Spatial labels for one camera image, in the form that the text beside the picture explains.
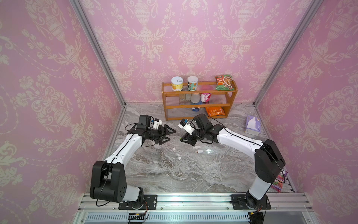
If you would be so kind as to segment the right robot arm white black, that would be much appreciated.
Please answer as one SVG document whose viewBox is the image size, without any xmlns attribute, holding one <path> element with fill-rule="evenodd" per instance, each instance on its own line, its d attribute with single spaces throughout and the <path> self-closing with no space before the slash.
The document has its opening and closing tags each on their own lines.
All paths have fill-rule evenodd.
<svg viewBox="0 0 358 224">
<path fill-rule="evenodd" d="M 243 136 L 229 130 L 220 122 L 213 125 L 205 114 L 197 115 L 192 121 L 182 119 L 178 127 L 186 131 L 181 142 L 195 146 L 198 140 L 208 140 L 208 144 L 215 142 L 226 145 L 253 159 L 256 177 L 244 200 L 250 209 L 258 210 L 262 207 L 260 201 L 264 199 L 279 174 L 283 174 L 286 165 L 273 140 L 260 141 Z"/>
</svg>

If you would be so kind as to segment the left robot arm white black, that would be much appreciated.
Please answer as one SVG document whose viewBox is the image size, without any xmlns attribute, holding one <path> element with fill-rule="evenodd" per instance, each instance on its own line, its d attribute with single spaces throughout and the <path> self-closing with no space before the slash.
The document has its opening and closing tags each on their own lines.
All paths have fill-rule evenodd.
<svg viewBox="0 0 358 224">
<path fill-rule="evenodd" d="M 140 115 L 139 121 L 130 128 L 124 142 L 104 161 L 96 161 L 92 168 L 90 197 L 97 201 L 129 203 L 135 209 L 144 204 L 144 192 L 140 187 L 129 186 L 125 167 L 137 149 L 146 140 L 162 145 L 176 131 L 159 119 Z"/>
</svg>

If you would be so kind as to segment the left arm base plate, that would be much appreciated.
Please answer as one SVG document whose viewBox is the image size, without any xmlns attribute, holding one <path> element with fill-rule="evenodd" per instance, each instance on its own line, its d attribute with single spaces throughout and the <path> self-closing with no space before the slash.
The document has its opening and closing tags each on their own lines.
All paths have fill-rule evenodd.
<svg viewBox="0 0 358 224">
<path fill-rule="evenodd" d="M 136 201 L 121 201 L 119 203 L 119 210 L 156 210 L 157 208 L 158 195 L 144 194 L 139 196 Z"/>
</svg>

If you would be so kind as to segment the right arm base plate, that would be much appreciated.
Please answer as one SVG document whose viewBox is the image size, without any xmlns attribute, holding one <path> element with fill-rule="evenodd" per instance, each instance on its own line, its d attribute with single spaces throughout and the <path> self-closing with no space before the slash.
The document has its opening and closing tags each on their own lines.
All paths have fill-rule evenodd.
<svg viewBox="0 0 358 224">
<path fill-rule="evenodd" d="M 271 204 L 269 202 L 267 194 L 262 199 L 257 200 L 247 194 L 232 194 L 230 195 L 230 204 L 232 204 L 234 210 L 253 210 L 259 209 L 271 210 Z"/>
</svg>

